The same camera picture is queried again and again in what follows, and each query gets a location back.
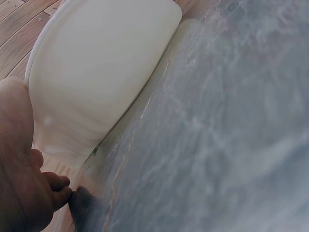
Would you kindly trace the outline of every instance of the wood plank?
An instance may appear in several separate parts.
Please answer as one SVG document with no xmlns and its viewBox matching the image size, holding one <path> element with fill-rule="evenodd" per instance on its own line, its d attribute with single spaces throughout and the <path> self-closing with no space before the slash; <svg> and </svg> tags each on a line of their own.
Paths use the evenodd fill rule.
<svg viewBox="0 0 309 232">
<path fill-rule="evenodd" d="M 45 13 L 53 15 L 60 5 L 61 0 L 56 1 L 53 5 L 44 10 Z"/>
<path fill-rule="evenodd" d="M 10 72 L 8 76 L 16 76 L 24 80 L 29 56 L 30 52 L 28 52 L 28 54 L 15 66 L 15 68 Z"/>
<path fill-rule="evenodd" d="M 0 46 L 37 14 L 57 0 L 30 0 L 0 22 Z"/>
<path fill-rule="evenodd" d="M 22 0 L 7 0 L 0 5 L 0 22 L 17 10 L 24 2 Z"/>
<path fill-rule="evenodd" d="M 0 80 L 33 48 L 48 19 L 47 13 L 40 13 L 0 47 Z"/>
</svg>

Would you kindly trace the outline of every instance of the finger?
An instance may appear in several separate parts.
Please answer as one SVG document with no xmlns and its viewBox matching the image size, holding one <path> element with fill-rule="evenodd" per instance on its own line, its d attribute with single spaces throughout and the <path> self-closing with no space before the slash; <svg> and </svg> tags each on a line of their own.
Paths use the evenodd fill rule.
<svg viewBox="0 0 309 232">
<path fill-rule="evenodd" d="M 72 195 L 72 189 L 69 187 L 64 187 L 59 192 L 53 192 L 54 211 L 57 211 L 58 209 L 63 207 L 66 203 L 68 203 L 71 195 Z"/>
<path fill-rule="evenodd" d="M 32 149 L 31 156 L 32 156 L 34 163 L 37 164 L 41 168 L 44 163 L 44 157 L 42 155 L 42 152 L 39 151 L 38 149 Z"/>
<path fill-rule="evenodd" d="M 70 179 L 64 175 L 59 176 L 52 172 L 45 172 L 43 175 L 47 179 L 52 191 L 61 191 L 70 184 Z"/>
</svg>

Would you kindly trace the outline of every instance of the marble surface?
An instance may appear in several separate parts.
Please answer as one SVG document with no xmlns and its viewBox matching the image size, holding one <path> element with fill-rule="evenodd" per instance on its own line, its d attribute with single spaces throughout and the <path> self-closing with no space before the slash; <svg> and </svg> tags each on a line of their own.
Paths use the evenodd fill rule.
<svg viewBox="0 0 309 232">
<path fill-rule="evenodd" d="M 200 9 L 84 164 L 77 231 L 309 230 L 309 1 Z"/>
</svg>

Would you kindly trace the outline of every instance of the wooden floor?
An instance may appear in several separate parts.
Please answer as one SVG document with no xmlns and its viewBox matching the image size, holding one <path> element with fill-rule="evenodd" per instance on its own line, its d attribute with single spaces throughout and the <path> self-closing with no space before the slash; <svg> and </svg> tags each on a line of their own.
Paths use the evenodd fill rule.
<svg viewBox="0 0 309 232">
<path fill-rule="evenodd" d="M 0 0 L 0 80 L 8 76 L 16 76 L 22 80 L 25 78 L 33 45 L 50 16 L 57 10 L 60 1 Z M 47 156 L 44 156 L 42 171 L 67 175 L 71 179 L 72 187 L 79 173 L 79 170 L 72 170 Z M 44 231 L 63 231 L 60 225 L 67 210 L 66 206 L 56 212 L 53 221 Z"/>
</svg>

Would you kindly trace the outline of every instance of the hand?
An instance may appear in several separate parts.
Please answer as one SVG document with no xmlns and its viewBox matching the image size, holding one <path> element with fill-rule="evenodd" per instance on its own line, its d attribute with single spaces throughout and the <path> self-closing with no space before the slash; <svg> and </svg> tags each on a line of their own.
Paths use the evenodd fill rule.
<svg viewBox="0 0 309 232">
<path fill-rule="evenodd" d="M 17 78 L 0 81 L 0 231 L 40 231 L 72 193 L 70 180 L 42 173 L 43 156 L 31 149 L 33 112 Z"/>
</svg>

